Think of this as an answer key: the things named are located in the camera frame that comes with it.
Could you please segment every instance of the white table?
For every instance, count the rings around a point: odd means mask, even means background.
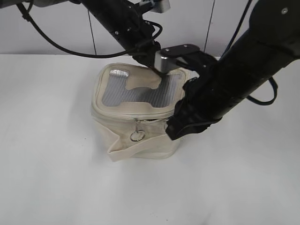
[[[90,100],[114,62],[134,63],[0,55],[1,225],[300,224],[300,62],[274,105],[244,101],[169,159],[112,163]]]

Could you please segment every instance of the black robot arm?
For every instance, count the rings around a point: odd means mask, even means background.
[[[259,0],[249,29],[219,61],[210,60],[195,46],[185,46],[175,48],[176,56],[172,56],[173,48],[161,51],[161,56],[173,57],[173,64],[177,60],[200,75],[185,85],[186,96],[168,121],[166,131],[173,140],[203,132],[300,58],[300,1]]]
[[[47,6],[63,1],[34,2]],[[0,8],[20,2],[0,0]],[[166,11],[168,0],[142,0],[138,4],[128,0],[72,2],[82,3],[126,50],[137,50],[138,54],[132,54],[135,60],[155,68],[160,75],[178,67],[200,75],[184,85],[186,95],[168,121],[166,132],[173,140],[217,123],[281,68],[300,58],[299,0],[259,0],[249,29],[219,61],[194,45],[160,50],[153,39],[154,27],[142,15],[150,10]]]

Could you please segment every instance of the black cable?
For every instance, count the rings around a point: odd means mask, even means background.
[[[94,32],[93,32],[93,28],[92,28],[92,22],[90,21],[90,12],[89,12],[89,10],[88,10],[88,15],[89,15],[90,32],[91,32],[91,34],[92,34],[93,45],[94,45],[94,51],[95,51],[95,55],[97,55],[97,50],[96,50],[96,45],[95,45],[95,39],[94,39]]]
[[[273,98],[271,101],[268,101],[268,102],[262,102],[262,101],[259,101],[259,100],[257,100],[256,98],[254,98],[254,97],[252,97],[252,96],[248,96],[247,99],[248,99],[249,101],[251,101],[251,102],[257,104],[257,105],[264,105],[264,106],[266,106],[266,105],[271,105],[271,104],[273,104],[273,103],[275,102],[276,98],[277,98],[277,94],[278,94],[278,85],[277,85],[277,83],[276,83],[276,81],[274,80],[273,77],[271,77],[271,78],[269,79],[269,82],[270,82],[270,84],[272,85],[272,88],[273,88],[273,90],[274,90],[274,98]]]
[[[28,8],[27,8],[27,12],[28,12],[28,13],[31,11],[31,9],[32,9],[32,7],[33,7],[33,1],[34,1],[34,0],[31,0],[30,3],[29,3],[29,6],[28,6]]]
[[[242,17],[241,17],[241,19],[240,19],[240,22],[239,22],[239,24],[238,24],[238,27],[236,28],[235,33],[233,34],[233,37],[231,38],[231,40],[230,40],[228,46],[226,47],[226,49],[225,49],[225,51],[224,51],[224,53],[223,53],[222,56],[224,56],[225,53],[228,52],[228,50],[229,50],[229,49],[231,48],[231,46],[233,45],[234,40],[236,39],[236,37],[237,37],[237,35],[238,35],[239,31],[240,31],[240,28],[241,28],[241,26],[242,26],[242,24],[243,24],[243,22],[244,22],[244,19],[245,19],[246,15],[247,15],[247,12],[248,12],[248,10],[249,10],[249,8],[250,8],[251,3],[252,3],[252,0],[248,0],[247,5],[246,5],[246,7],[245,7],[245,10],[244,10],[244,12],[243,12],[243,15],[242,15]]]
[[[20,12],[23,15],[23,18],[25,20],[27,20],[28,22],[30,22],[32,24],[32,26],[36,29],[36,31],[50,44],[52,44],[54,47],[62,50],[63,52],[72,54],[72,55],[77,55],[77,56],[81,56],[81,57],[85,57],[85,58],[93,58],[93,59],[108,59],[108,58],[114,58],[114,57],[118,57],[118,56],[122,56],[125,54],[129,54],[129,53],[135,53],[135,51],[138,51],[138,48],[132,48],[130,50],[126,50],[123,52],[119,52],[116,54],[109,54],[109,55],[90,55],[90,54],[83,54],[83,53],[79,53],[79,52],[74,52],[71,51],[69,49],[66,49],[62,46],[60,46],[59,44],[55,43],[54,41],[52,41],[40,28],[39,26],[34,22],[34,20],[32,19],[32,17],[29,15],[29,13],[27,12],[27,9],[24,7],[24,5],[22,3],[18,3],[17,4],[18,9],[20,10]],[[156,39],[162,32],[162,26],[158,23],[155,22],[149,22],[150,24],[157,26],[160,28],[160,30],[149,40],[149,41],[153,41],[154,39]]]
[[[214,0],[214,2],[212,3],[212,10],[211,10],[211,14],[210,14],[210,23],[208,25],[208,29],[207,29],[207,33],[206,33],[206,39],[205,39],[205,45],[204,45],[204,51],[203,52],[206,51],[206,45],[207,45],[207,42],[208,42],[208,37],[210,35],[210,26],[211,26],[212,16],[214,14],[215,4],[216,4],[216,0]]]

